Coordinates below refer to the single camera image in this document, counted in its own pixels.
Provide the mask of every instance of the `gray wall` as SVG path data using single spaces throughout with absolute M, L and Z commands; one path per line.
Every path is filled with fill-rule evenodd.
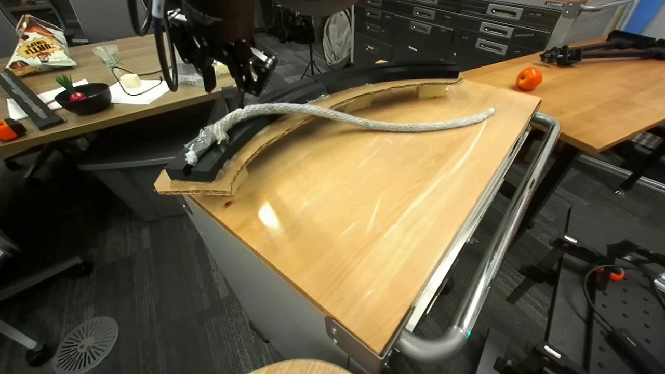
M 68 0 L 92 42 L 133 36 L 127 0 Z

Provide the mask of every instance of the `metal handle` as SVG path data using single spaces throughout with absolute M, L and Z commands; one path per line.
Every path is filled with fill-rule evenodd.
M 409 331 L 403 331 L 398 338 L 398 349 L 403 356 L 416 362 L 442 362 L 451 358 L 467 340 L 467 336 L 473 336 L 475 324 L 482 311 L 486 294 L 491 292 L 491 283 L 500 272 L 504 255 L 520 229 L 528 202 L 533 199 L 535 188 L 543 178 L 544 165 L 560 139 L 560 124 L 540 113 L 537 113 L 537 117 L 533 119 L 533 126 L 543 126 L 546 141 L 540 143 L 535 162 L 522 178 L 518 193 L 511 206 L 508 208 L 496 229 L 496 235 L 493 236 L 493 243 L 475 275 L 470 292 L 465 294 L 456 313 L 453 326 L 449 326 L 449 331 L 436 338 L 425 338 Z
M 500 55 L 505 55 L 508 52 L 508 46 L 505 43 L 496 43 L 496 42 L 491 42 L 491 40 L 476 40 L 476 49 L 484 49 L 484 52 L 491 52 L 491 54 L 500 54 Z
M 439 0 L 416 0 L 421 5 L 439 5 Z
M 508 5 L 491 5 L 491 7 L 486 7 L 486 15 L 496 17 L 496 19 L 520 20 L 522 13 L 523 13 L 523 8 L 508 7 Z
M 369 8 L 369 11 L 365 11 L 365 17 L 369 17 L 369 19 L 382 19 L 382 13 Z
M 409 22 L 409 28 L 416 30 L 416 34 L 425 34 L 425 36 L 433 34 L 433 25 L 416 22 L 416 20 Z
M 369 25 L 365 25 L 365 30 L 371 30 L 371 34 L 382 34 L 382 27 L 369 22 Z
M 513 37 L 516 27 L 496 25 L 496 22 L 481 22 L 481 34 L 509 40 Z
M 413 17 L 417 17 L 417 19 L 426 19 L 426 20 L 434 20 L 436 19 L 436 11 L 433 11 L 433 8 L 413 8 Z
M 601 13 L 602 8 L 622 7 L 635 0 L 616 0 L 616 1 L 602 1 L 602 5 L 580 5 L 582 13 Z

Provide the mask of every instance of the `round stool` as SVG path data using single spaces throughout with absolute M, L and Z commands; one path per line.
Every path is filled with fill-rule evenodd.
M 318 360 L 289 360 L 254 370 L 252 374 L 350 374 L 348 370 Z

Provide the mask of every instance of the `wooden desk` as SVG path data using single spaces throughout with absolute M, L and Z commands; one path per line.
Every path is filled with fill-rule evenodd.
M 307 121 L 252 158 L 232 199 L 188 198 L 212 267 L 288 358 L 344 363 L 344 349 L 365 370 L 378 370 L 395 338 L 417 324 L 436 294 L 538 107 L 535 96 L 475 80 L 416 100 L 417 86 L 362 86 L 316 103 L 356 98 L 346 110 L 395 123 L 456 119 L 488 105 L 496 114 L 481 126 L 417 135 L 288 117 L 229 162 Z
M 562 123 L 562 141 L 598 154 L 631 139 L 665 119 L 665 62 L 639 59 L 589 59 L 573 66 L 543 64 L 530 54 L 465 71 L 465 78 L 513 87 L 518 72 L 537 64 L 544 80 L 533 96 Z
M 152 36 L 114 40 L 114 42 L 105 42 L 105 43 L 118 46 L 118 62 L 130 71 L 147 72 L 147 71 L 160 68 Z M 54 80 L 54 76 L 63 75 L 63 72 L 71 75 L 72 80 L 87 78 L 92 82 L 108 82 L 110 86 L 110 82 L 114 82 L 114 76 L 101 62 L 101 59 L 94 54 L 96 46 L 101 46 L 101 43 L 71 47 L 71 59 L 78 60 L 76 68 L 30 75 L 23 80 L 36 93 L 57 89 L 58 82 Z M 219 78 L 219 87 L 232 87 L 232 86 L 236 86 L 236 80 L 230 75 Z M 36 129 L 33 123 L 30 119 L 26 119 L 22 123 L 27 126 L 27 135 L 16 141 L 10 141 L 10 143 L 0 143 L 0 158 L 9 158 L 9 155 L 22 154 L 26 150 L 38 147 L 38 145 L 79 137 L 79 135 L 94 132 L 101 129 L 118 126 L 118 124 L 133 123 L 137 119 L 154 117 L 160 113 L 189 107 L 196 103 L 211 101 L 215 98 L 217 98 L 215 93 L 207 93 L 203 87 L 199 87 L 199 86 L 182 86 L 179 91 L 168 91 L 166 96 L 158 98 L 157 101 L 152 101 L 147 105 L 114 103 L 113 107 L 108 107 L 101 114 L 90 114 L 90 117 L 78 117 L 72 113 L 58 110 L 58 114 L 66 123 L 57 124 L 49 131 Z M 5 89 L 0 89 L 0 117 L 9 117 Z

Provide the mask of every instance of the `floor vent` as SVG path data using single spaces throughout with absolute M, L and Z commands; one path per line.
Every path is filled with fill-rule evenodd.
M 86 374 L 101 366 L 118 338 L 113 318 L 92 318 L 71 331 L 54 356 L 57 374 Z

